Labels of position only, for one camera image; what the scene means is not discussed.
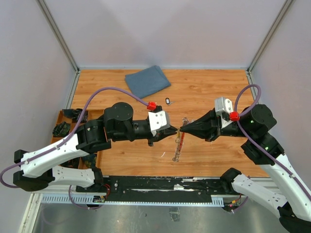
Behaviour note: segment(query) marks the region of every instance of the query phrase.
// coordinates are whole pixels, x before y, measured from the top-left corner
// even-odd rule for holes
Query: red connector
[[[229,118],[230,120],[232,121],[238,121],[240,120],[240,117],[239,117],[239,113],[238,112],[232,112],[229,114]]]
[[[149,102],[147,109],[150,111],[153,111],[154,109],[156,109],[156,103],[155,102]]]

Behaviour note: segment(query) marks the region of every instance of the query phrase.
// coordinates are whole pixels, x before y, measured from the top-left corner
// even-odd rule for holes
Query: red wire
[[[106,199],[107,199],[108,195],[110,194],[110,185],[105,183],[104,186],[107,188],[107,193],[106,193]]]

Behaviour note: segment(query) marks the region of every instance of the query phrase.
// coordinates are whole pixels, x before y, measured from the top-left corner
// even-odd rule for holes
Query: small black object
[[[53,129],[54,137],[66,137],[69,134],[70,124],[63,121],[62,123],[56,125]]]
[[[42,190],[48,187],[50,182],[55,180],[52,175],[52,169],[44,172],[41,176],[37,178],[29,178],[23,175],[23,171],[15,172],[13,174],[13,184],[27,192]]]
[[[220,177],[220,183],[225,193],[232,194],[235,192],[231,183],[234,181],[234,178],[241,174],[239,170],[232,167]]]
[[[86,165],[87,168],[95,167],[96,158],[97,158],[96,154],[89,154],[81,157],[83,163]]]
[[[69,168],[78,168],[79,167],[79,158],[70,159],[70,160],[62,163],[61,166],[69,167]]]
[[[14,163],[20,163],[21,159],[24,157],[24,154],[28,153],[28,151],[17,150],[14,152]]]
[[[72,119],[73,122],[77,122],[83,109],[77,108],[77,109],[63,109],[63,114],[65,117]],[[88,112],[86,111],[81,123],[85,123],[87,121]]]
[[[169,98],[165,98],[165,102],[167,105],[170,105],[170,99]]]

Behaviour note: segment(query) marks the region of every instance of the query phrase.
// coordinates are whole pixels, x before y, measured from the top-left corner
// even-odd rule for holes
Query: white wall
[[[46,0],[81,67],[248,67],[284,0]]]
[[[74,72],[36,1],[0,0],[0,170],[46,146]],[[4,176],[12,183],[13,172]],[[17,232],[29,193],[0,185],[0,232]]]
[[[311,1],[297,0],[252,72],[277,119],[272,134],[311,188]]]

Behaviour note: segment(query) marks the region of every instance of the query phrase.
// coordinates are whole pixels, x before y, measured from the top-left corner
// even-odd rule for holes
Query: metal frame
[[[143,205],[143,206],[204,206],[204,207],[223,207],[224,201],[220,197],[212,197],[212,202],[191,203],[191,202],[149,202],[149,201],[105,201],[104,203],[94,202],[93,198],[97,195],[73,194],[72,199],[76,204],[93,204],[93,205]],[[46,204],[72,204],[68,194],[43,194],[41,203]]]
[[[262,53],[264,52],[264,50],[266,49],[266,47],[268,46],[271,38],[273,37],[273,35],[275,34],[275,32],[277,31],[279,25],[281,24],[281,22],[283,21],[283,18],[286,16],[289,8],[293,5],[293,3],[295,2],[295,0],[286,0],[281,8],[281,10],[279,11],[275,21],[273,22],[268,34],[266,35],[265,39],[263,40],[262,44],[260,45],[255,57],[253,58],[251,65],[249,66],[249,68],[247,69],[248,72],[252,72],[252,70],[254,69],[256,63],[258,62],[258,60],[260,59]]]
[[[78,67],[74,57],[72,56],[45,0],[36,0],[36,2],[38,3],[38,6],[40,7],[43,15],[45,16],[51,30],[53,31],[57,41],[59,42],[59,45],[61,46],[61,48],[64,51],[64,54],[67,56],[72,68],[75,70],[76,74],[71,86],[71,90],[70,93],[68,95],[68,98],[66,100],[66,108],[70,108],[72,100],[73,100],[73,95],[76,89],[76,86],[78,84],[78,80],[79,80],[79,76],[80,76],[80,68]],[[262,56],[263,52],[265,51],[266,47],[268,46],[271,38],[273,37],[273,35],[275,34],[275,32],[277,31],[279,25],[281,24],[281,22],[283,21],[284,17],[286,16],[286,14],[288,13],[288,10],[290,9],[290,7],[293,5],[293,3],[295,2],[295,0],[286,0],[281,8],[281,10],[279,11],[275,21],[273,22],[269,32],[267,33],[265,39],[263,40],[262,44],[260,45],[256,55],[254,56],[250,66],[246,69],[246,76],[247,76],[247,80],[248,82],[254,83],[254,79],[252,77],[252,70],[254,69],[254,67],[256,66],[258,60],[260,59],[260,57]],[[252,92],[252,96],[255,99],[257,93],[255,91],[254,88],[251,88],[251,92]],[[272,181],[271,178],[252,178],[252,180],[254,182],[259,183],[260,185],[273,190],[276,193],[280,193],[280,190],[278,189],[278,187],[275,185],[275,183]],[[87,195],[95,195],[98,193],[88,193]],[[67,186],[52,186],[52,187],[48,187],[44,190],[42,190],[41,192],[37,192],[37,193],[32,193],[30,196],[30,199],[28,201],[28,205],[26,207],[20,228],[19,228],[19,233],[29,233],[32,232],[33,228],[34,228],[34,224],[35,224],[35,220],[36,217],[38,215],[38,211],[39,211],[39,207],[41,204],[41,200],[43,198],[44,195],[52,195],[52,196],[57,196],[57,195],[68,195],[68,187]],[[212,195],[214,198],[231,198],[231,197],[235,197],[234,195]]]
[[[61,32],[59,31],[59,28],[57,27],[56,23],[55,23],[55,20],[47,6],[47,4],[45,3],[44,0],[36,0],[36,2],[38,3],[45,19],[47,20],[51,30],[53,31],[57,41],[59,42],[59,45],[60,47],[62,47],[63,51],[64,51],[64,54],[67,56],[72,68],[76,71],[76,73],[79,72],[79,67],[77,65],[77,63],[75,62]]]

